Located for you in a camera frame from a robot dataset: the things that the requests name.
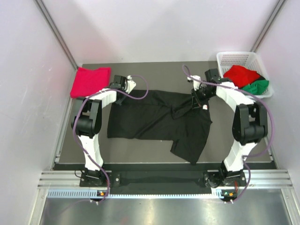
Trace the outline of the black t shirt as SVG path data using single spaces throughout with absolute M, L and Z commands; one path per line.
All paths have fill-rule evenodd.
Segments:
M 211 124 L 207 101 L 193 108 L 190 94 L 150 90 L 141 100 L 112 104 L 107 137 L 172 141 L 171 153 L 195 165 Z

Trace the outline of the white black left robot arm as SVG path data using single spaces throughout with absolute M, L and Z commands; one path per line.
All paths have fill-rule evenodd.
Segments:
M 102 109 L 111 103 L 120 103 L 125 98 L 122 90 L 118 92 L 112 88 L 104 88 L 88 97 L 79 97 L 75 101 L 74 121 L 71 123 L 75 140 L 80 141 L 84 148 L 85 168 L 80 177 L 81 187 L 101 187 L 106 185 L 107 178 L 101 170 L 104 161 L 101 157 L 98 134 L 102 127 Z

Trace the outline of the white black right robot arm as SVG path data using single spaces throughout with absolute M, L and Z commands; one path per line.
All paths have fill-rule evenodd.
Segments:
M 218 78 L 212 80 L 211 85 L 205 86 L 191 78 L 188 82 L 193 84 L 193 103 L 200 105 L 205 100 L 217 96 L 234 111 L 234 141 L 231 150 L 217 172 L 204 174 L 205 183 L 211 188 L 231 185 L 242 178 L 246 158 L 268 133 L 267 110 L 262 103 L 253 101 L 241 93 L 228 79 Z

